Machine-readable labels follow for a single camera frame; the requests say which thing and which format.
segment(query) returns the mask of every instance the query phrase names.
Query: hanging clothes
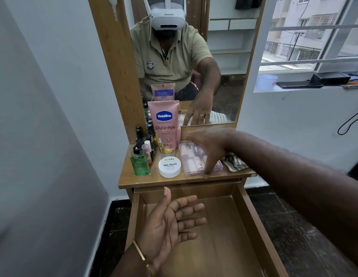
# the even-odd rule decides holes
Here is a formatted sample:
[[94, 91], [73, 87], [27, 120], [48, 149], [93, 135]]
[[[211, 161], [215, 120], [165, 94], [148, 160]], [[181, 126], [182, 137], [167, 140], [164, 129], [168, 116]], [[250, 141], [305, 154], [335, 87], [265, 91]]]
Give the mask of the hanging clothes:
[[237, 0], [235, 9], [256, 9], [261, 6], [262, 0]]

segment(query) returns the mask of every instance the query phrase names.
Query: open palm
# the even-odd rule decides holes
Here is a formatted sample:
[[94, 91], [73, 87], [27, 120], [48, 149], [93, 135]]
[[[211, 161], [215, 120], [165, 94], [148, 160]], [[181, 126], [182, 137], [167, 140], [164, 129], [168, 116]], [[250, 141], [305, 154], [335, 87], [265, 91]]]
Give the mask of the open palm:
[[206, 223], [205, 218], [185, 219], [186, 216], [204, 210], [204, 205], [192, 204], [196, 195], [178, 198], [171, 202], [171, 191], [164, 188], [164, 197], [148, 216], [137, 243], [155, 272], [167, 259], [169, 253], [180, 242], [197, 238], [194, 232], [185, 229]]

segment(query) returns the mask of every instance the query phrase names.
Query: shirt sleeve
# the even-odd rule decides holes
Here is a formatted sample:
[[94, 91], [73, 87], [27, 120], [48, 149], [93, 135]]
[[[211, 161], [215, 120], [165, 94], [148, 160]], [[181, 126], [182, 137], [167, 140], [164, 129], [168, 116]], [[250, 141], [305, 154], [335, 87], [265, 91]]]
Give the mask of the shirt sleeve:
[[136, 37], [133, 30], [130, 33], [133, 52], [134, 52], [134, 59], [135, 59], [135, 68], [138, 73], [138, 78], [144, 78], [144, 65], [143, 65], [143, 58], [142, 52], [140, 50], [140, 42], [138, 37]]
[[195, 66], [198, 66], [198, 64], [202, 59], [207, 57], [212, 57], [206, 41], [196, 29], [194, 30], [191, 53], [192, 53], [192, 62]]

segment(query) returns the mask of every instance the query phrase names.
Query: beige polo shirt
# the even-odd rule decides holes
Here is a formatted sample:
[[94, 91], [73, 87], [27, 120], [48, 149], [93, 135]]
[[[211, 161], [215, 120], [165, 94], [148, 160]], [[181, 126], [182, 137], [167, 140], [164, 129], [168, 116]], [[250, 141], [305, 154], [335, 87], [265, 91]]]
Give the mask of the beige polo shirt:
[[178, 92], [190, 82], [192, 69], [202, 59], [212, 57], [206, 41], [188, 23], [177, 32], [166, 59], [148, 17], [135, 24], [130, 36], [138, 77], [144, 78], [147, 85], [175, 83]]

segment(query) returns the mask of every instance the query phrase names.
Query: person's left hand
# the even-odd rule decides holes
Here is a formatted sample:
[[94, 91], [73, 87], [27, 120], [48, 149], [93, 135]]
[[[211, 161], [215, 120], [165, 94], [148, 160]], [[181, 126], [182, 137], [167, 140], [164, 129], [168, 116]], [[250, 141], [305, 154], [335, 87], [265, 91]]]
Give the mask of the person's left hand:
[[171, 191], [164, 187], [163, 198], [149, 214], [143, 232], [136, 241], [155, 273], [176, 245], [197, 238], [196, 233], [185, 232], [185, 229], [206, 223], [205, 218], [184, 219], [204, 210], [202, 203], [192, 205], [196, 200], [197, 196], [191, 195], [171, 202]]
[[188, 125], [192, 117], [190, 125], [209, 124], [209, 116], [212, 110], [214, 96], [211, 92], [201, 89], [197, 94], [185, 115], [183, 125]]

